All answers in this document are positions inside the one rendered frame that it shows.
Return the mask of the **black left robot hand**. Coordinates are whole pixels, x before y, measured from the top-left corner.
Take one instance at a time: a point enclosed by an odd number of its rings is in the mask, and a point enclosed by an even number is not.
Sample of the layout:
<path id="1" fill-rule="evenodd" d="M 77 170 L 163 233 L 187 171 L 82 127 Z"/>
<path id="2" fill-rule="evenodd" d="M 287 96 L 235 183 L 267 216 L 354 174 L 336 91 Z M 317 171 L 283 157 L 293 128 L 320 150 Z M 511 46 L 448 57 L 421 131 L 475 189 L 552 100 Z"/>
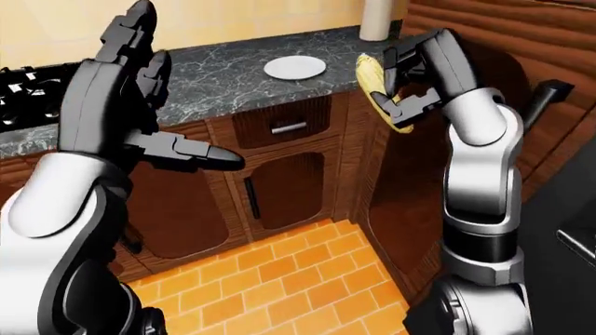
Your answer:
<path id="1" fill-rule="evenodd" d="M 156 24 L 150 0 L 137 0 L 111 21 L 96 57 L 82 60 L 66 88 L 58 149 L 102 158 L 126 173 L 142 161 L 178 172 L 243 169 L 237 153 L 159 129 L 172 60 L 168 51 L 152 50 Z"/>

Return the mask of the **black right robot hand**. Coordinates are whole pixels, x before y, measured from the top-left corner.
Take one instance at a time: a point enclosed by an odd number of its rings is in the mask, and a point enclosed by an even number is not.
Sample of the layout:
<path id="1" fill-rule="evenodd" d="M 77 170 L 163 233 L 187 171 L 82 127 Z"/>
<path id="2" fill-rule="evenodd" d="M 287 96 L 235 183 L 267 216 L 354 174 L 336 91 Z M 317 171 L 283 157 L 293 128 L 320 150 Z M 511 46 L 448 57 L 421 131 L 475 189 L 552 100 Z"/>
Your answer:
<path id="1" fill-rule="evenodd" d="M 383 52 L 385 91 L 371 91 L 387 124 L 402 128 L 421 114 L 481 87 L 481 80 L 455 30 L 416 35 Z"/>

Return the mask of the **white round plate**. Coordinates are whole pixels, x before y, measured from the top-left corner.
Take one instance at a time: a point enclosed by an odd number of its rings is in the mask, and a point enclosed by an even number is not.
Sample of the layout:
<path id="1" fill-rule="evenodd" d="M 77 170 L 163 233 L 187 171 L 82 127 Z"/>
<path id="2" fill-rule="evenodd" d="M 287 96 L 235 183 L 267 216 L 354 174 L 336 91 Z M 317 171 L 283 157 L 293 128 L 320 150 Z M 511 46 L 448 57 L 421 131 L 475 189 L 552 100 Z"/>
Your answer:
<path id="1" fill-rule="evenodd" d="M 269 61 L 264 72 L 280 80 L 306 80 L 322 74 L 326 68 L 326 63 L 319 58 L 292 55 Z"/>

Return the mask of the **black oven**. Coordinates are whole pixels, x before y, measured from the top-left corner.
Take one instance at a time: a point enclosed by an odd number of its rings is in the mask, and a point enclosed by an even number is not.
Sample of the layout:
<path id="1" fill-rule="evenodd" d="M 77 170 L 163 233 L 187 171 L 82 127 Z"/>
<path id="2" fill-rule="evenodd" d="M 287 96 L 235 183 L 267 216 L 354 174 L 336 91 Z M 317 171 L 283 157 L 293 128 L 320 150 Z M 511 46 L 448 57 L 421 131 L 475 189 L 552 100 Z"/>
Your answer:
<path id="1" fill-rule="evenodd" d="M 521 211 L 534 335 L 596 335 L 596 137 Z"/>

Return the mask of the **cream cylindrical paper towel roll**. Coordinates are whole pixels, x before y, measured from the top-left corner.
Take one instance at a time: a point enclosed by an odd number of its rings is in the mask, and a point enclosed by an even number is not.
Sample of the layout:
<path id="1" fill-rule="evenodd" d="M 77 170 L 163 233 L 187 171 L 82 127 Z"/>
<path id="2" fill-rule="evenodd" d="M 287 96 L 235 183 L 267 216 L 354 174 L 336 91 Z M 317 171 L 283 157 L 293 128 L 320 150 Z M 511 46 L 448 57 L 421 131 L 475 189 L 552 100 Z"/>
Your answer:
<path id="1" fill-rule="evenodd" d="M 407 13 L 409 0 L 364 0 L 359 38 L 362 41 L 385 41 L 391 23 Z"/>

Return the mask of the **black gas stovetop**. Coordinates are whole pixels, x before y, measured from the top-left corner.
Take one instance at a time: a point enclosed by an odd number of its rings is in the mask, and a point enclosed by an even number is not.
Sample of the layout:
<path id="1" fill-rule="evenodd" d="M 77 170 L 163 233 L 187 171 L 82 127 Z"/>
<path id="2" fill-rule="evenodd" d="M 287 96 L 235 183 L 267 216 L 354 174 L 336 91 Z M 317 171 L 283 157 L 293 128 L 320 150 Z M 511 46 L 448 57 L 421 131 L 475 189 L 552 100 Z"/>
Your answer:
<path id="1" fill-rule="evenodd" d="M 0 69 L 0 133 L 59 122 L 62 98 L 79 65 Z"/>

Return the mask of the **tall brown wooden cabinet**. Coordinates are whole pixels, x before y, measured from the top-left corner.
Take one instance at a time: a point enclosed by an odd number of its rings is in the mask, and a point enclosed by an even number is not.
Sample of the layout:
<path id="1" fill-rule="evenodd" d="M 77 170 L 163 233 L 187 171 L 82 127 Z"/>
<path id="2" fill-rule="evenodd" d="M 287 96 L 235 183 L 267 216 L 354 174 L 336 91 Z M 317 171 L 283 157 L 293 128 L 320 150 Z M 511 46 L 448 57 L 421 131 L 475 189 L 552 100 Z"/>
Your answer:
<path id="1" fill-rule="evenodd" d="M 402 39 L 456 30 L 490 86 L 521 109 L 538 83 L 574 86 L 525 136 L 517 165 L 530 197 L 596 136 L 596 0 L 405 0 L 393 33 Z M 440 190 L 448 154 L 446 123 L 426 114 L 399 134 L 372 114 L 361 159 L 357 222 L 408 303 L 440 273 Z"/>

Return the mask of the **dark marble countertop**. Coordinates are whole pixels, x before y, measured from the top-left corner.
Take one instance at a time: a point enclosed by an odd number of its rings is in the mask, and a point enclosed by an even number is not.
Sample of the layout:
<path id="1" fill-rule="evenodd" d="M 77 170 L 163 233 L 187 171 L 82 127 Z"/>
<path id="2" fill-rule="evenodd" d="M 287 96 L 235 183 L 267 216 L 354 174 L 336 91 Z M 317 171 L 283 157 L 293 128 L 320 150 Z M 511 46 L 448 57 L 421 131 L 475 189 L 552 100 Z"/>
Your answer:
<path id="1" fill-rule="evenodd" d="M 232 126 L 232 116 L 287 102 L 331 97 L 357 88 L 355 66 L 361 53 L 373 57 L 395 43 L 361 41 L 356 27 L 298 33 L 170 53 L 169 96 L 156 112 L 161 127 L 215 119 Z M 278 80 L 264 72 L 271 60 L 303 55 L 326 63 L 322 74 L 306 80 Z"/>

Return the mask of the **brown wooden cabinet door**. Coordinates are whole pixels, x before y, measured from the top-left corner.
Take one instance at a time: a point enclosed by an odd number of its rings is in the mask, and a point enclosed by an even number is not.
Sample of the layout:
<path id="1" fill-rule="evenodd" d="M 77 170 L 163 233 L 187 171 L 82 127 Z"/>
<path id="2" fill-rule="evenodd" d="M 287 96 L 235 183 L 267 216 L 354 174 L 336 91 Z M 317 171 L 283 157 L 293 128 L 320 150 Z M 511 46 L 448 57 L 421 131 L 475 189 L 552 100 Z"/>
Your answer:
<path id="1" fill-rule="evenodd" d="M 341 137 L 308 141 L 246 158 L 230 174 L 240 212 L 252 239 L 259 241 L 332 216 L 341 158 Z M 255 220 L 244 179 L 250 177 L 261 219 Z"/>
<path id="2" fill-rule="evenodd" d="M 222 172 L 173 172 L 141 162 L 129 177 L 127 237 L 140 252 L 115 246 L 111 268 L 123 281 L 249 242 Z"/>

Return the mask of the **brown wooden drawer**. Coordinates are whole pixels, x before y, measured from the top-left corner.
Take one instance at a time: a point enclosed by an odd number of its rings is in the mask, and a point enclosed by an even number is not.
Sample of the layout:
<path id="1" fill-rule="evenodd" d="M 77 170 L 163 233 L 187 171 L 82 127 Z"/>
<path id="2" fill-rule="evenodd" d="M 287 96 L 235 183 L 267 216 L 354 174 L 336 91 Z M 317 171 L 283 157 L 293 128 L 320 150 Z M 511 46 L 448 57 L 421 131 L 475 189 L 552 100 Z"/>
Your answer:
<path id="1" fill-rule="evenodd" d="M 256 149 L 285 141 L 304 139 L 330 126 L 331 97 L 287 102 L 232 116 L 237 143 L 241 149 Z M 271 127 L 307 122 L 307 127 L 273 135 Z"/>

